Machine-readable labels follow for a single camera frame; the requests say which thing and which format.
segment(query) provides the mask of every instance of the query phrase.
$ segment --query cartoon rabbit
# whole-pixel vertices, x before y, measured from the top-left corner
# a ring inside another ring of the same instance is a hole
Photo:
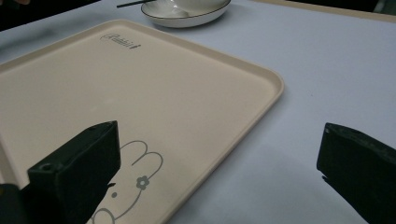
[[[163,156],[149,152],[143,141],[126,144],[121,147],[120,154],[121,168],[88,224],[115,224],[125,214],[132,213],[141,195],[149,188],[150,179],[163,166]]]

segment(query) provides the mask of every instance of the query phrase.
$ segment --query white table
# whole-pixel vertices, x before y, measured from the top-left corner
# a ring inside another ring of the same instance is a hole
[[[139,6],[102,0],[1,32],[0,63],[126,19],[268,67],[284,78],[283,96],[169,223],[365,223],[316,161],[326,122],[396,147],[396,22],[269,2],[233,0],[216,21],[168,29]]]

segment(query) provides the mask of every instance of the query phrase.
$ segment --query tray surface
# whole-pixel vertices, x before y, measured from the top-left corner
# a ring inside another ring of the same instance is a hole
[[[91,223],[164,223],[283,88],[265,68],[110,21],[0,64],[0,169],[23,187],[52,150],[117,120],[121,169]]]

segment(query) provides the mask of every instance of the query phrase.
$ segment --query black chopstick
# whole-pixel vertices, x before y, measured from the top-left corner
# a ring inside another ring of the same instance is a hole
[[[128,6],[133,6],[133,5],[147,3],[147,2],[153,2],[153,1],[157,1],[157,0],[142,0],[142,1],[137,1],[137,2],[132,2],[132,3],[126,3],[126,4],[118,5],[117,7],[128,7]]]

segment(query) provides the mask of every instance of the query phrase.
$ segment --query tabletop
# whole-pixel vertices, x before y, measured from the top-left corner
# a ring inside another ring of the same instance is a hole
[[[284,79],[283,95],[169,223],[365,223],[316,162],[326,122],[396,147],[394,17],[233,0],[215,21],[172,29],[139,6],[116,8],[122,3],[102,0],[5,30],[0,63],[125,19],[270,68]]]

